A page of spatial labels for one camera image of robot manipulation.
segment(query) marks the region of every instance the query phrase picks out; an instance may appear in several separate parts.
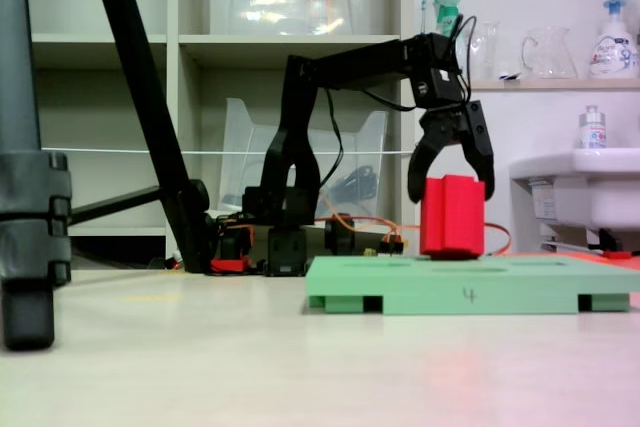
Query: handwritten number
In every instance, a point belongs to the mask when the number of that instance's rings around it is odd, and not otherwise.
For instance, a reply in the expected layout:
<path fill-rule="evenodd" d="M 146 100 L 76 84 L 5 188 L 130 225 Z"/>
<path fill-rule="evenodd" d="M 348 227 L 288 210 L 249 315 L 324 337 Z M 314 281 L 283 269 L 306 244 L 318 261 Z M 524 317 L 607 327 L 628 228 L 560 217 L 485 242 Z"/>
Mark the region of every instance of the handwritten number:
<path fill-rule="evenodd" d="M 473 291 L 473 289 L 470 289 L 467 292 L 467 289 L 462 289 L 462 295 L 464 296 L 465 299 L 467 299 L 469 302 L 471 302 L 473 304 L 473 302 L 478 298 L 478 296 L 476 295 L 476 293 Z"/>

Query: white bottle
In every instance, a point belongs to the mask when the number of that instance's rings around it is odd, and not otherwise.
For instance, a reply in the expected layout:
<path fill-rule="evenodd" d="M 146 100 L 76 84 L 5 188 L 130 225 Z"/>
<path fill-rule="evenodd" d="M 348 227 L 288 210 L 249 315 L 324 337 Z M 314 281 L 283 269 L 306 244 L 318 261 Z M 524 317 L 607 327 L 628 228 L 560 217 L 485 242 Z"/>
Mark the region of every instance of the white bottle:
<path fill-rule="evenodd" d="M 597 105 L 587 105 L 587 113 L 580 115 L 580 148 L 605 149 L 607 147 L 607 126 Z"/>
<path fill-rule="evenodd" d="M 593 51 L 589 68 L 591 78 L 634 79 L 640 76 L 636 39 L 627 32 L 620 19 L 620 9 L 625 4 L 624 0 L 607 0 L 604 3 L 610 18 Z"/>

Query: soap bottle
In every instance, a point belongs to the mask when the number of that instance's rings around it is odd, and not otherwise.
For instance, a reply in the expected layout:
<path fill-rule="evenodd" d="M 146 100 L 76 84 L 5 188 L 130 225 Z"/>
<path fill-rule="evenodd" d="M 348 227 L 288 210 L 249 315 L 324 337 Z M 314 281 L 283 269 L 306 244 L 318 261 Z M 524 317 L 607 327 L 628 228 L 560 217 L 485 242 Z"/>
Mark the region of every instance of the soap bottle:
<path fill-rule="evenodd" d="M 604 149 L 607 147 L 607 126 L 597 105 L 587 105 L 587 112 L 580 115 L 580 148 Z"/>
<path fill-rule="evenodd" d="M 433 0 L 433 6 L 436 9 L 436 15 L 438 21 L 436 24 L 436 32 L 450 37 L 453 32 L 453 27 L 456 24 L 456 19 L 460 10 L 458 4 L 461 0 Z M 460 34 L 456 41 L 456 58 L 458 59 L 458 67 L 463 72 L 467 69 L 467 39 L 464 38 L 464 34 Z"/>
<path fill-rule="evenodd" d="M 597 79 L 633 79 L 640 75 L 638 48 L 635 39 L 620 19 L 624 0 L 608 0 L 609 22 L 598 38 L 591 58 L 589 74 Z"/>

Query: red surface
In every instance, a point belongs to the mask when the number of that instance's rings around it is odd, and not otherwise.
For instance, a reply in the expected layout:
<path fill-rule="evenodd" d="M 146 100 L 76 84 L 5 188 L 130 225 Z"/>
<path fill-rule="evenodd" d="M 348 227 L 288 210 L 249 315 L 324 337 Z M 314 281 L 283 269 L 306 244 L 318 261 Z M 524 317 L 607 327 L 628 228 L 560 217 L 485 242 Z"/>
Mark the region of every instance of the red surface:
<path fill-rule="evenodd" d="M 624 260 L 624 259 L 631 258 L 631 252 L 611 252 L 611 251 L 605 250 L 602 255 L 607 259 L 616 259 L 616 260 L 617 259 Z"/>
<path fill-rule="evenodd" d="M 251 259 L 247 256 L 242 259 L 213 259 L 211 261 L 211 270 L 218 273 L 242 273 L 249 267 L 251 267 Z"/>
<path fill-rule="evenodd" d="M 427 178 L 420 252 L 435 259 L 471 259 L 484 252 L 484 182 L 446 175 Z"/>
<path fill-rule="evenodd" d="M 600 262 L 602 264 L 616 265 L 618 267 L 625 267 L 627 269 L 640 270 L 640 257 L 631 257 L 627 259 L 608 259 L 606 257 L 603 257 L 602 255 L 587 254 L 586 252 L 561 252 L 559 254 L 541 254 L 540 252 L 532 252 L 530 254 L 506 254 L 507 257 L 520 257 L 523 255 L 574 257 L 576 259 L 590 260 L 591 262 Z"/>

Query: small bottle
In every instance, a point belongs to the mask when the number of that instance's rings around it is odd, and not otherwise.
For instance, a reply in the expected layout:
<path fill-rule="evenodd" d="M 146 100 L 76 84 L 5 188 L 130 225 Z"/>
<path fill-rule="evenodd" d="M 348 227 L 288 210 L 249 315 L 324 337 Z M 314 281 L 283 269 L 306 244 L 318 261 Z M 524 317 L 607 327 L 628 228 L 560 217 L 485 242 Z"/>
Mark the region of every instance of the small bottle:
<path fill-rule="evenodd" d="M 607 126 L 604 114 L 597 105 L 587 105 L 587 113 L 580 115 L 580 148 L 604 149 L 607 147 Z"/>

